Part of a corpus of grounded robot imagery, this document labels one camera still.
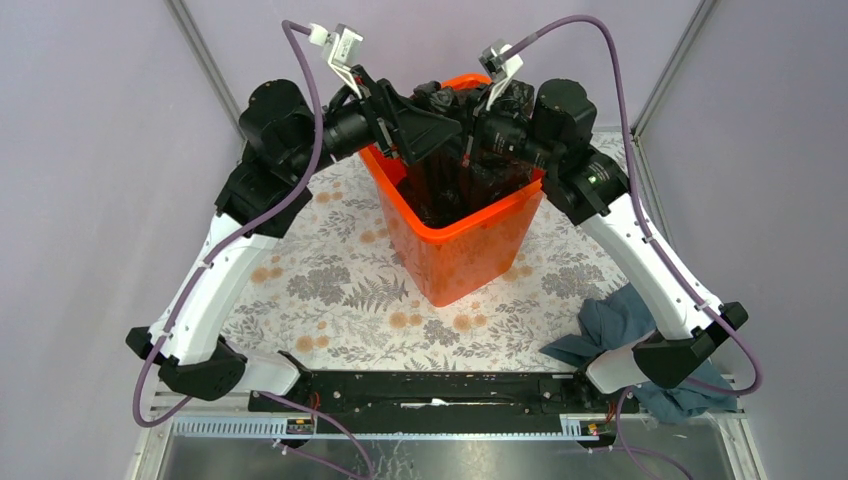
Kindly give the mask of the black plastic trash bag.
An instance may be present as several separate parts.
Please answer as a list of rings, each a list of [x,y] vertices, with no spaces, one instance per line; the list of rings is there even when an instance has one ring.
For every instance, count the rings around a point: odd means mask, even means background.
[[[487,85],[474,81],[469,87],[430,81],[416,86],[413,103],[431,113],[447,116],[471,127],[474,107],[483,101]],[[418,219],[440,229],[515,193],[531,183],[531,166],[503,155],[483,151],[464,162],[467,140],[459,135],[445,142],[425,159],[405,168],[397,190]]]

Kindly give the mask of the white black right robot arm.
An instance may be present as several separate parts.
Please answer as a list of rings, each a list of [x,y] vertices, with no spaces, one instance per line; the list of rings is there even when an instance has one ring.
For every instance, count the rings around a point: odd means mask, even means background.
[[[624,170],[591,145],[596,106],[577,82],[548,80],[537,94],[509,99],[499,84],[478,88],[467,106],[467,159],[504,156],[542,171],[548,200],[612,258],[655,327],[597,355],[573,386],[575,402],[597,412],[626,387],[679,386],[749,315],[723,302],[683,264],[645,215]]]

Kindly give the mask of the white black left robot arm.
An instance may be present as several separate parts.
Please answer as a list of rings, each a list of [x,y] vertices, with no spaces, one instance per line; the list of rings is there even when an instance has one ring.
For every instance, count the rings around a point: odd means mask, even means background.
[[[241,162],[215,202],[205,243],[165,313],[135,327],[127,346],[174,393],[217,400],[234,391],[269,392],[288,411],[309,401],[303,368],[289,356],[239,352],[222,332],[260,258],[289,232],[311,201],[311,177],[376,145],[411,163],[461,131],[385,80],[357,78],[323,106],[292,81],[257,87],[239,125]]]

